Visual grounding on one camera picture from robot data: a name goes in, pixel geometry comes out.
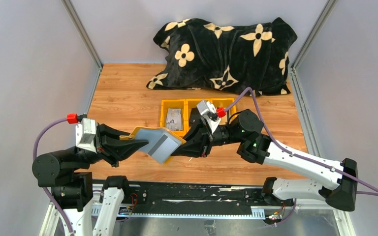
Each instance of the black blanket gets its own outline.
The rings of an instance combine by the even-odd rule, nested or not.
[[[149,89],[218,89],[256,96],[290,93],[288,49],[297,36],[281,18],[252,26],[220,27],[202,19],[164,25],[154,42],[169,52]]]

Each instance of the red cable connector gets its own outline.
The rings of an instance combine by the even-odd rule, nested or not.
[[[75,114],[75,113],[68,114],[67,115],[67,122],[69,124],[76,124],[76,123],[78,123],[79,121],[77,120],[77,114]]]
[[[226,112],[224,111],[224,107],[219,107],[217,109],[217,115],[219,118],[222,118],[226,115]]]

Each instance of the wooden floor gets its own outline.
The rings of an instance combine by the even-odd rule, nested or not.
[[[89,118],[115,129],[131,132],[135,126],[158,127],[162,99],[236,97],[211,90],[150,90],[147,82],[164,69],[164,64],[105,64],[100,76]],[[257,98],[264,120],[275,138],[306,151],[305,141],[292,94]],[[244,97],[237,110],[254,110],[250,97]],[[100,161],[91,166],[94,178],[125,175],[130,180],[262,184],[267,177],[301,178],[273,166],[250,164],[236,154],[238,144],[213,147],[207,158],[174,157],[165,165],[137,152],[111,168]]]

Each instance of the yellow tray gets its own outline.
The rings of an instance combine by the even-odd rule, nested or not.
[[[209,101],[215,107],[228,107],[231,103],[234,102],[234,98],[200,98],[200,99],[176,99],[176,100],[162,100],[161,101],[161,112],[160,112],[160,127],[166,127],[166,116],[169,108],[172,109],[181,109],[182,110],[182,119],[183,119],[183,130],[173,131],[176,135],[183,137],[190,129],[189,126],[189,116],[192,108],[196,108],[196,105],[202,101]],[[229,111],[229,115],[232,115],[237,112],[235,106]],[[227,120],[227,117],[222,117],[222,124]]]

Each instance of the white wall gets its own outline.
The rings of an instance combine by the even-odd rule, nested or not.
[[[83,113],[97,68],[61,1],[0,0],[0,235],[37,235],[48,198],[32,175],[40,130]],[[39,153],[73,144],[66,124]]]
[[[298,54],[327,0],[72,0],[101,60],[162,62],[153,37],[167,22],[202,18],[217,25],[253,25],[282,17],[296,31]]]
[[[356,160],[378,187],[378,1],[338,1],[297,71],[323,156]],[[357,196],[351,217],[378,235],[378,198]]]

